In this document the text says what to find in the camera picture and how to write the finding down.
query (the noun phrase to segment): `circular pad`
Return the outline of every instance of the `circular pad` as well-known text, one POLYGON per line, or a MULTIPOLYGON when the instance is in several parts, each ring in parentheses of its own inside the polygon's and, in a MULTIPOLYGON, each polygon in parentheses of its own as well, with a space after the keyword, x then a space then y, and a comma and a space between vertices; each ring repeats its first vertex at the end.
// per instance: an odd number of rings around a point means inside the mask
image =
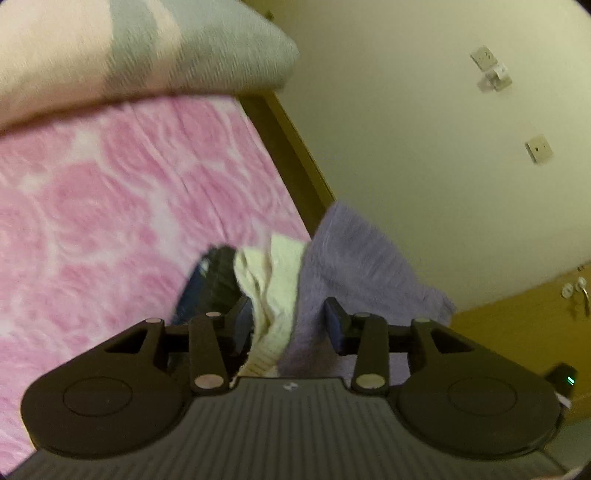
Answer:
POLYGON ((80 380, 64 393, 64 403, 72 412, 85 417, 103 417, 125 408, 132 398, 129 385, 113 378, 80 380))
POLYGON ((492 352, 437 355, 402 385, 397 407, 419 438, 476 459, 542 446, 560 415, 547 381, 492 352))

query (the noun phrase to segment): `white wall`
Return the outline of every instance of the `white wall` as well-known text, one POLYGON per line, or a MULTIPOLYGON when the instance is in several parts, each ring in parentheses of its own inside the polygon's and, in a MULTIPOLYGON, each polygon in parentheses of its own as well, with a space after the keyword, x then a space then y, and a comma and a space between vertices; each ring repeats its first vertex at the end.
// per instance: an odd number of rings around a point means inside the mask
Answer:
POLYGON ((251 1, 299 45, 279 99, 336 196, 459 308, 591 259, 591 18, 578 4, 251 1), (477 87, 482 44, 514 80, 501 93, 477 87), (555 152, 543 166, 524 147, 540 133, 555 152))

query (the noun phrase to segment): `wooden cabinet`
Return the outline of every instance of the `wooden cabinet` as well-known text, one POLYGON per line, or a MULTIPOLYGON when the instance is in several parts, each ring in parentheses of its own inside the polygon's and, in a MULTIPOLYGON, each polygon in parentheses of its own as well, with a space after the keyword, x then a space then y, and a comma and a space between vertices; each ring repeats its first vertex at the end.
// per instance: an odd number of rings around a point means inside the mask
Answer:
POLYGON ((461 312, 452 329, 481 345, 543 374, 565 362, 579 373, 567 421, 591 418, 591 318, 585 316, 583 293, 564 299, 565 283, 585 277, 590 265, 520 295, 461 312))

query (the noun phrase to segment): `wall socket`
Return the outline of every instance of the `wall socket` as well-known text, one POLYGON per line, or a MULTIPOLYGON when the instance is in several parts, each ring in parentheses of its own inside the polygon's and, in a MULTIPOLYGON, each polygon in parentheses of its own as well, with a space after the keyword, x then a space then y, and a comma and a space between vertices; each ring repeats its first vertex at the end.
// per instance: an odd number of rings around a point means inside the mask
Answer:
POLYGON ((478 68, 480 68, 483 72, 490 70, 497 64, 497 60, 492 52, 486 46, 480 47, 475 52, 472 52, 472 60, 476 62, 478 68))
POLYGON ((552 148, 550 148, 550 144, 544 135, 538 135, 537 137, 532 138, 526 142, 525 146, 530 152, 531 158, 533 158, 536 163, 545 162, 554 155, 552 148))

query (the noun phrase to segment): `lavender cloth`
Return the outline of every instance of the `lavender cloth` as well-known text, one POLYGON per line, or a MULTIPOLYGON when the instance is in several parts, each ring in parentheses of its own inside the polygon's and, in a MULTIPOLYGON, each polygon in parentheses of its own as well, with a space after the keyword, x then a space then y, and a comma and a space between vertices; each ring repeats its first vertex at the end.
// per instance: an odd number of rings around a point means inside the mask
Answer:
MULTIPOLYGON (((426 317, 449 325, 456 310, 441 291, 421 285, 413 269, 376 227, 335 202, 304 254, 297 317, 278 364, 286 377, 343 377, 350 383, 355 355, 339 357, 324 329, 322 305, 335 297, 349 314, 371 312, 390 325, 426 317)), ((390 354, 390 383, 408 376, 406 354, 390 354)))

